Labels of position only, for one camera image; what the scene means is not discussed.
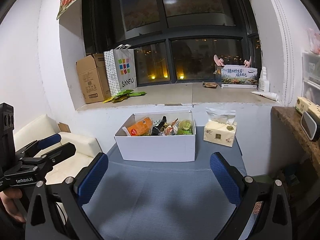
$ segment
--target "cardboard piece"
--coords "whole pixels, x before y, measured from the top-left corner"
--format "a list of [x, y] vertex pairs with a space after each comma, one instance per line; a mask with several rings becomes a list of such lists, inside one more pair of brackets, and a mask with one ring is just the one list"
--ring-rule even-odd
[[[122, 129], [130, 127], [144, 117], [154, 122], [167, 117], [167, 123], [177, 118], [189, 119], [192, 135], [126, 136]], [[196, 125], [191, 110], [169, 110], [132, 114], [115, 134], [115, 140], [124, 160], [145, 162], [192, 162], [196, 159]]]
[[58, 126], [59, 126], [59, 129], [61, 132], [70, 132], [71, 133], [70, 128], [67, 124], [60, 122], [60, 123], [58, 123]]
[[86, 104], [111, 97], [103, 54], [91, 54], [78, 60], [76, 68]]

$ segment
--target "human hand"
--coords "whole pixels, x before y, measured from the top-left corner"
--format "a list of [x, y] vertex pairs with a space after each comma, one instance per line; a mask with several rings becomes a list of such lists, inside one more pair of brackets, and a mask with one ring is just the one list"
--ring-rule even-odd
[[23, 218], [21, 212], [16, 207], [14, 199], [22, 198], [22, 192], [18, 188], [7, 188], [3, 192], [0, 192], [0, 198], [5, 207], [7, 213], [12, 216], [16, 221], [25, 223], [26, 220]]

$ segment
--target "metal screw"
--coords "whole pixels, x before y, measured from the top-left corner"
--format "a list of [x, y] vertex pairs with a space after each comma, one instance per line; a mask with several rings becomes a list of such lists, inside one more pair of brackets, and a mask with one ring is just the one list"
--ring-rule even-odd
[[253, 182], [253, 178], [251, 178], [250, 176], [246, 176], [244, 177], [244, 180], [248, 183], [252, 183]]
[[281, 186], [281, 185], [282, 185], [282, 182], [281, 182], [281, 180], [276, 179], [275, 184], [276, 184], [277, 186]]
[[36, 184], [37, 187], [41, 187], [42, 185], [43, 185], [43, 181], [42, 180], [38, 181], [37, 184]]
[[67, 177], [64, 181], [67, 183], [67, 184], [70, 184], [73, 182], [73, 177]]

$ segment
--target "white molding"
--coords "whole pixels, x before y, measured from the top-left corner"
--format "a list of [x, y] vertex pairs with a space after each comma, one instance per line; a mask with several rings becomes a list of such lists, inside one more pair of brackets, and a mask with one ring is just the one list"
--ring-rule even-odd
[[294, 95], [294, 57], [293, 57], [293, 47], [292, 47], [292, 38], [288, 25], [288, 21], [284, 10], [282, 8], [280, 0], [272, 0], [276, 10], [275, 13], [281, 23], [280, 31], [283, 35], [283, 47], [284, 47], [284, 96], [283, 96], [283, 104], [288, 106], [292, 100]]

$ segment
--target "gray tablecloth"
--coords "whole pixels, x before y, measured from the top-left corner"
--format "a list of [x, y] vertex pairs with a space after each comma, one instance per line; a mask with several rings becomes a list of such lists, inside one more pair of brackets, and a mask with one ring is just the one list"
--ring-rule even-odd
[[[246, 171], [237, 141], [233, 147], [205, 142], [203, 130], [196, 128], [194, 162], [125, 161], [117, 145], [111, 148], [108, 170], [83, 206], [104, 239], [215, 238], [235, 205], [212, 173], [210, 155], [219, 151], [243, 175]], [[246, 239], [252, 226], [253, 217], [240, 239]]]

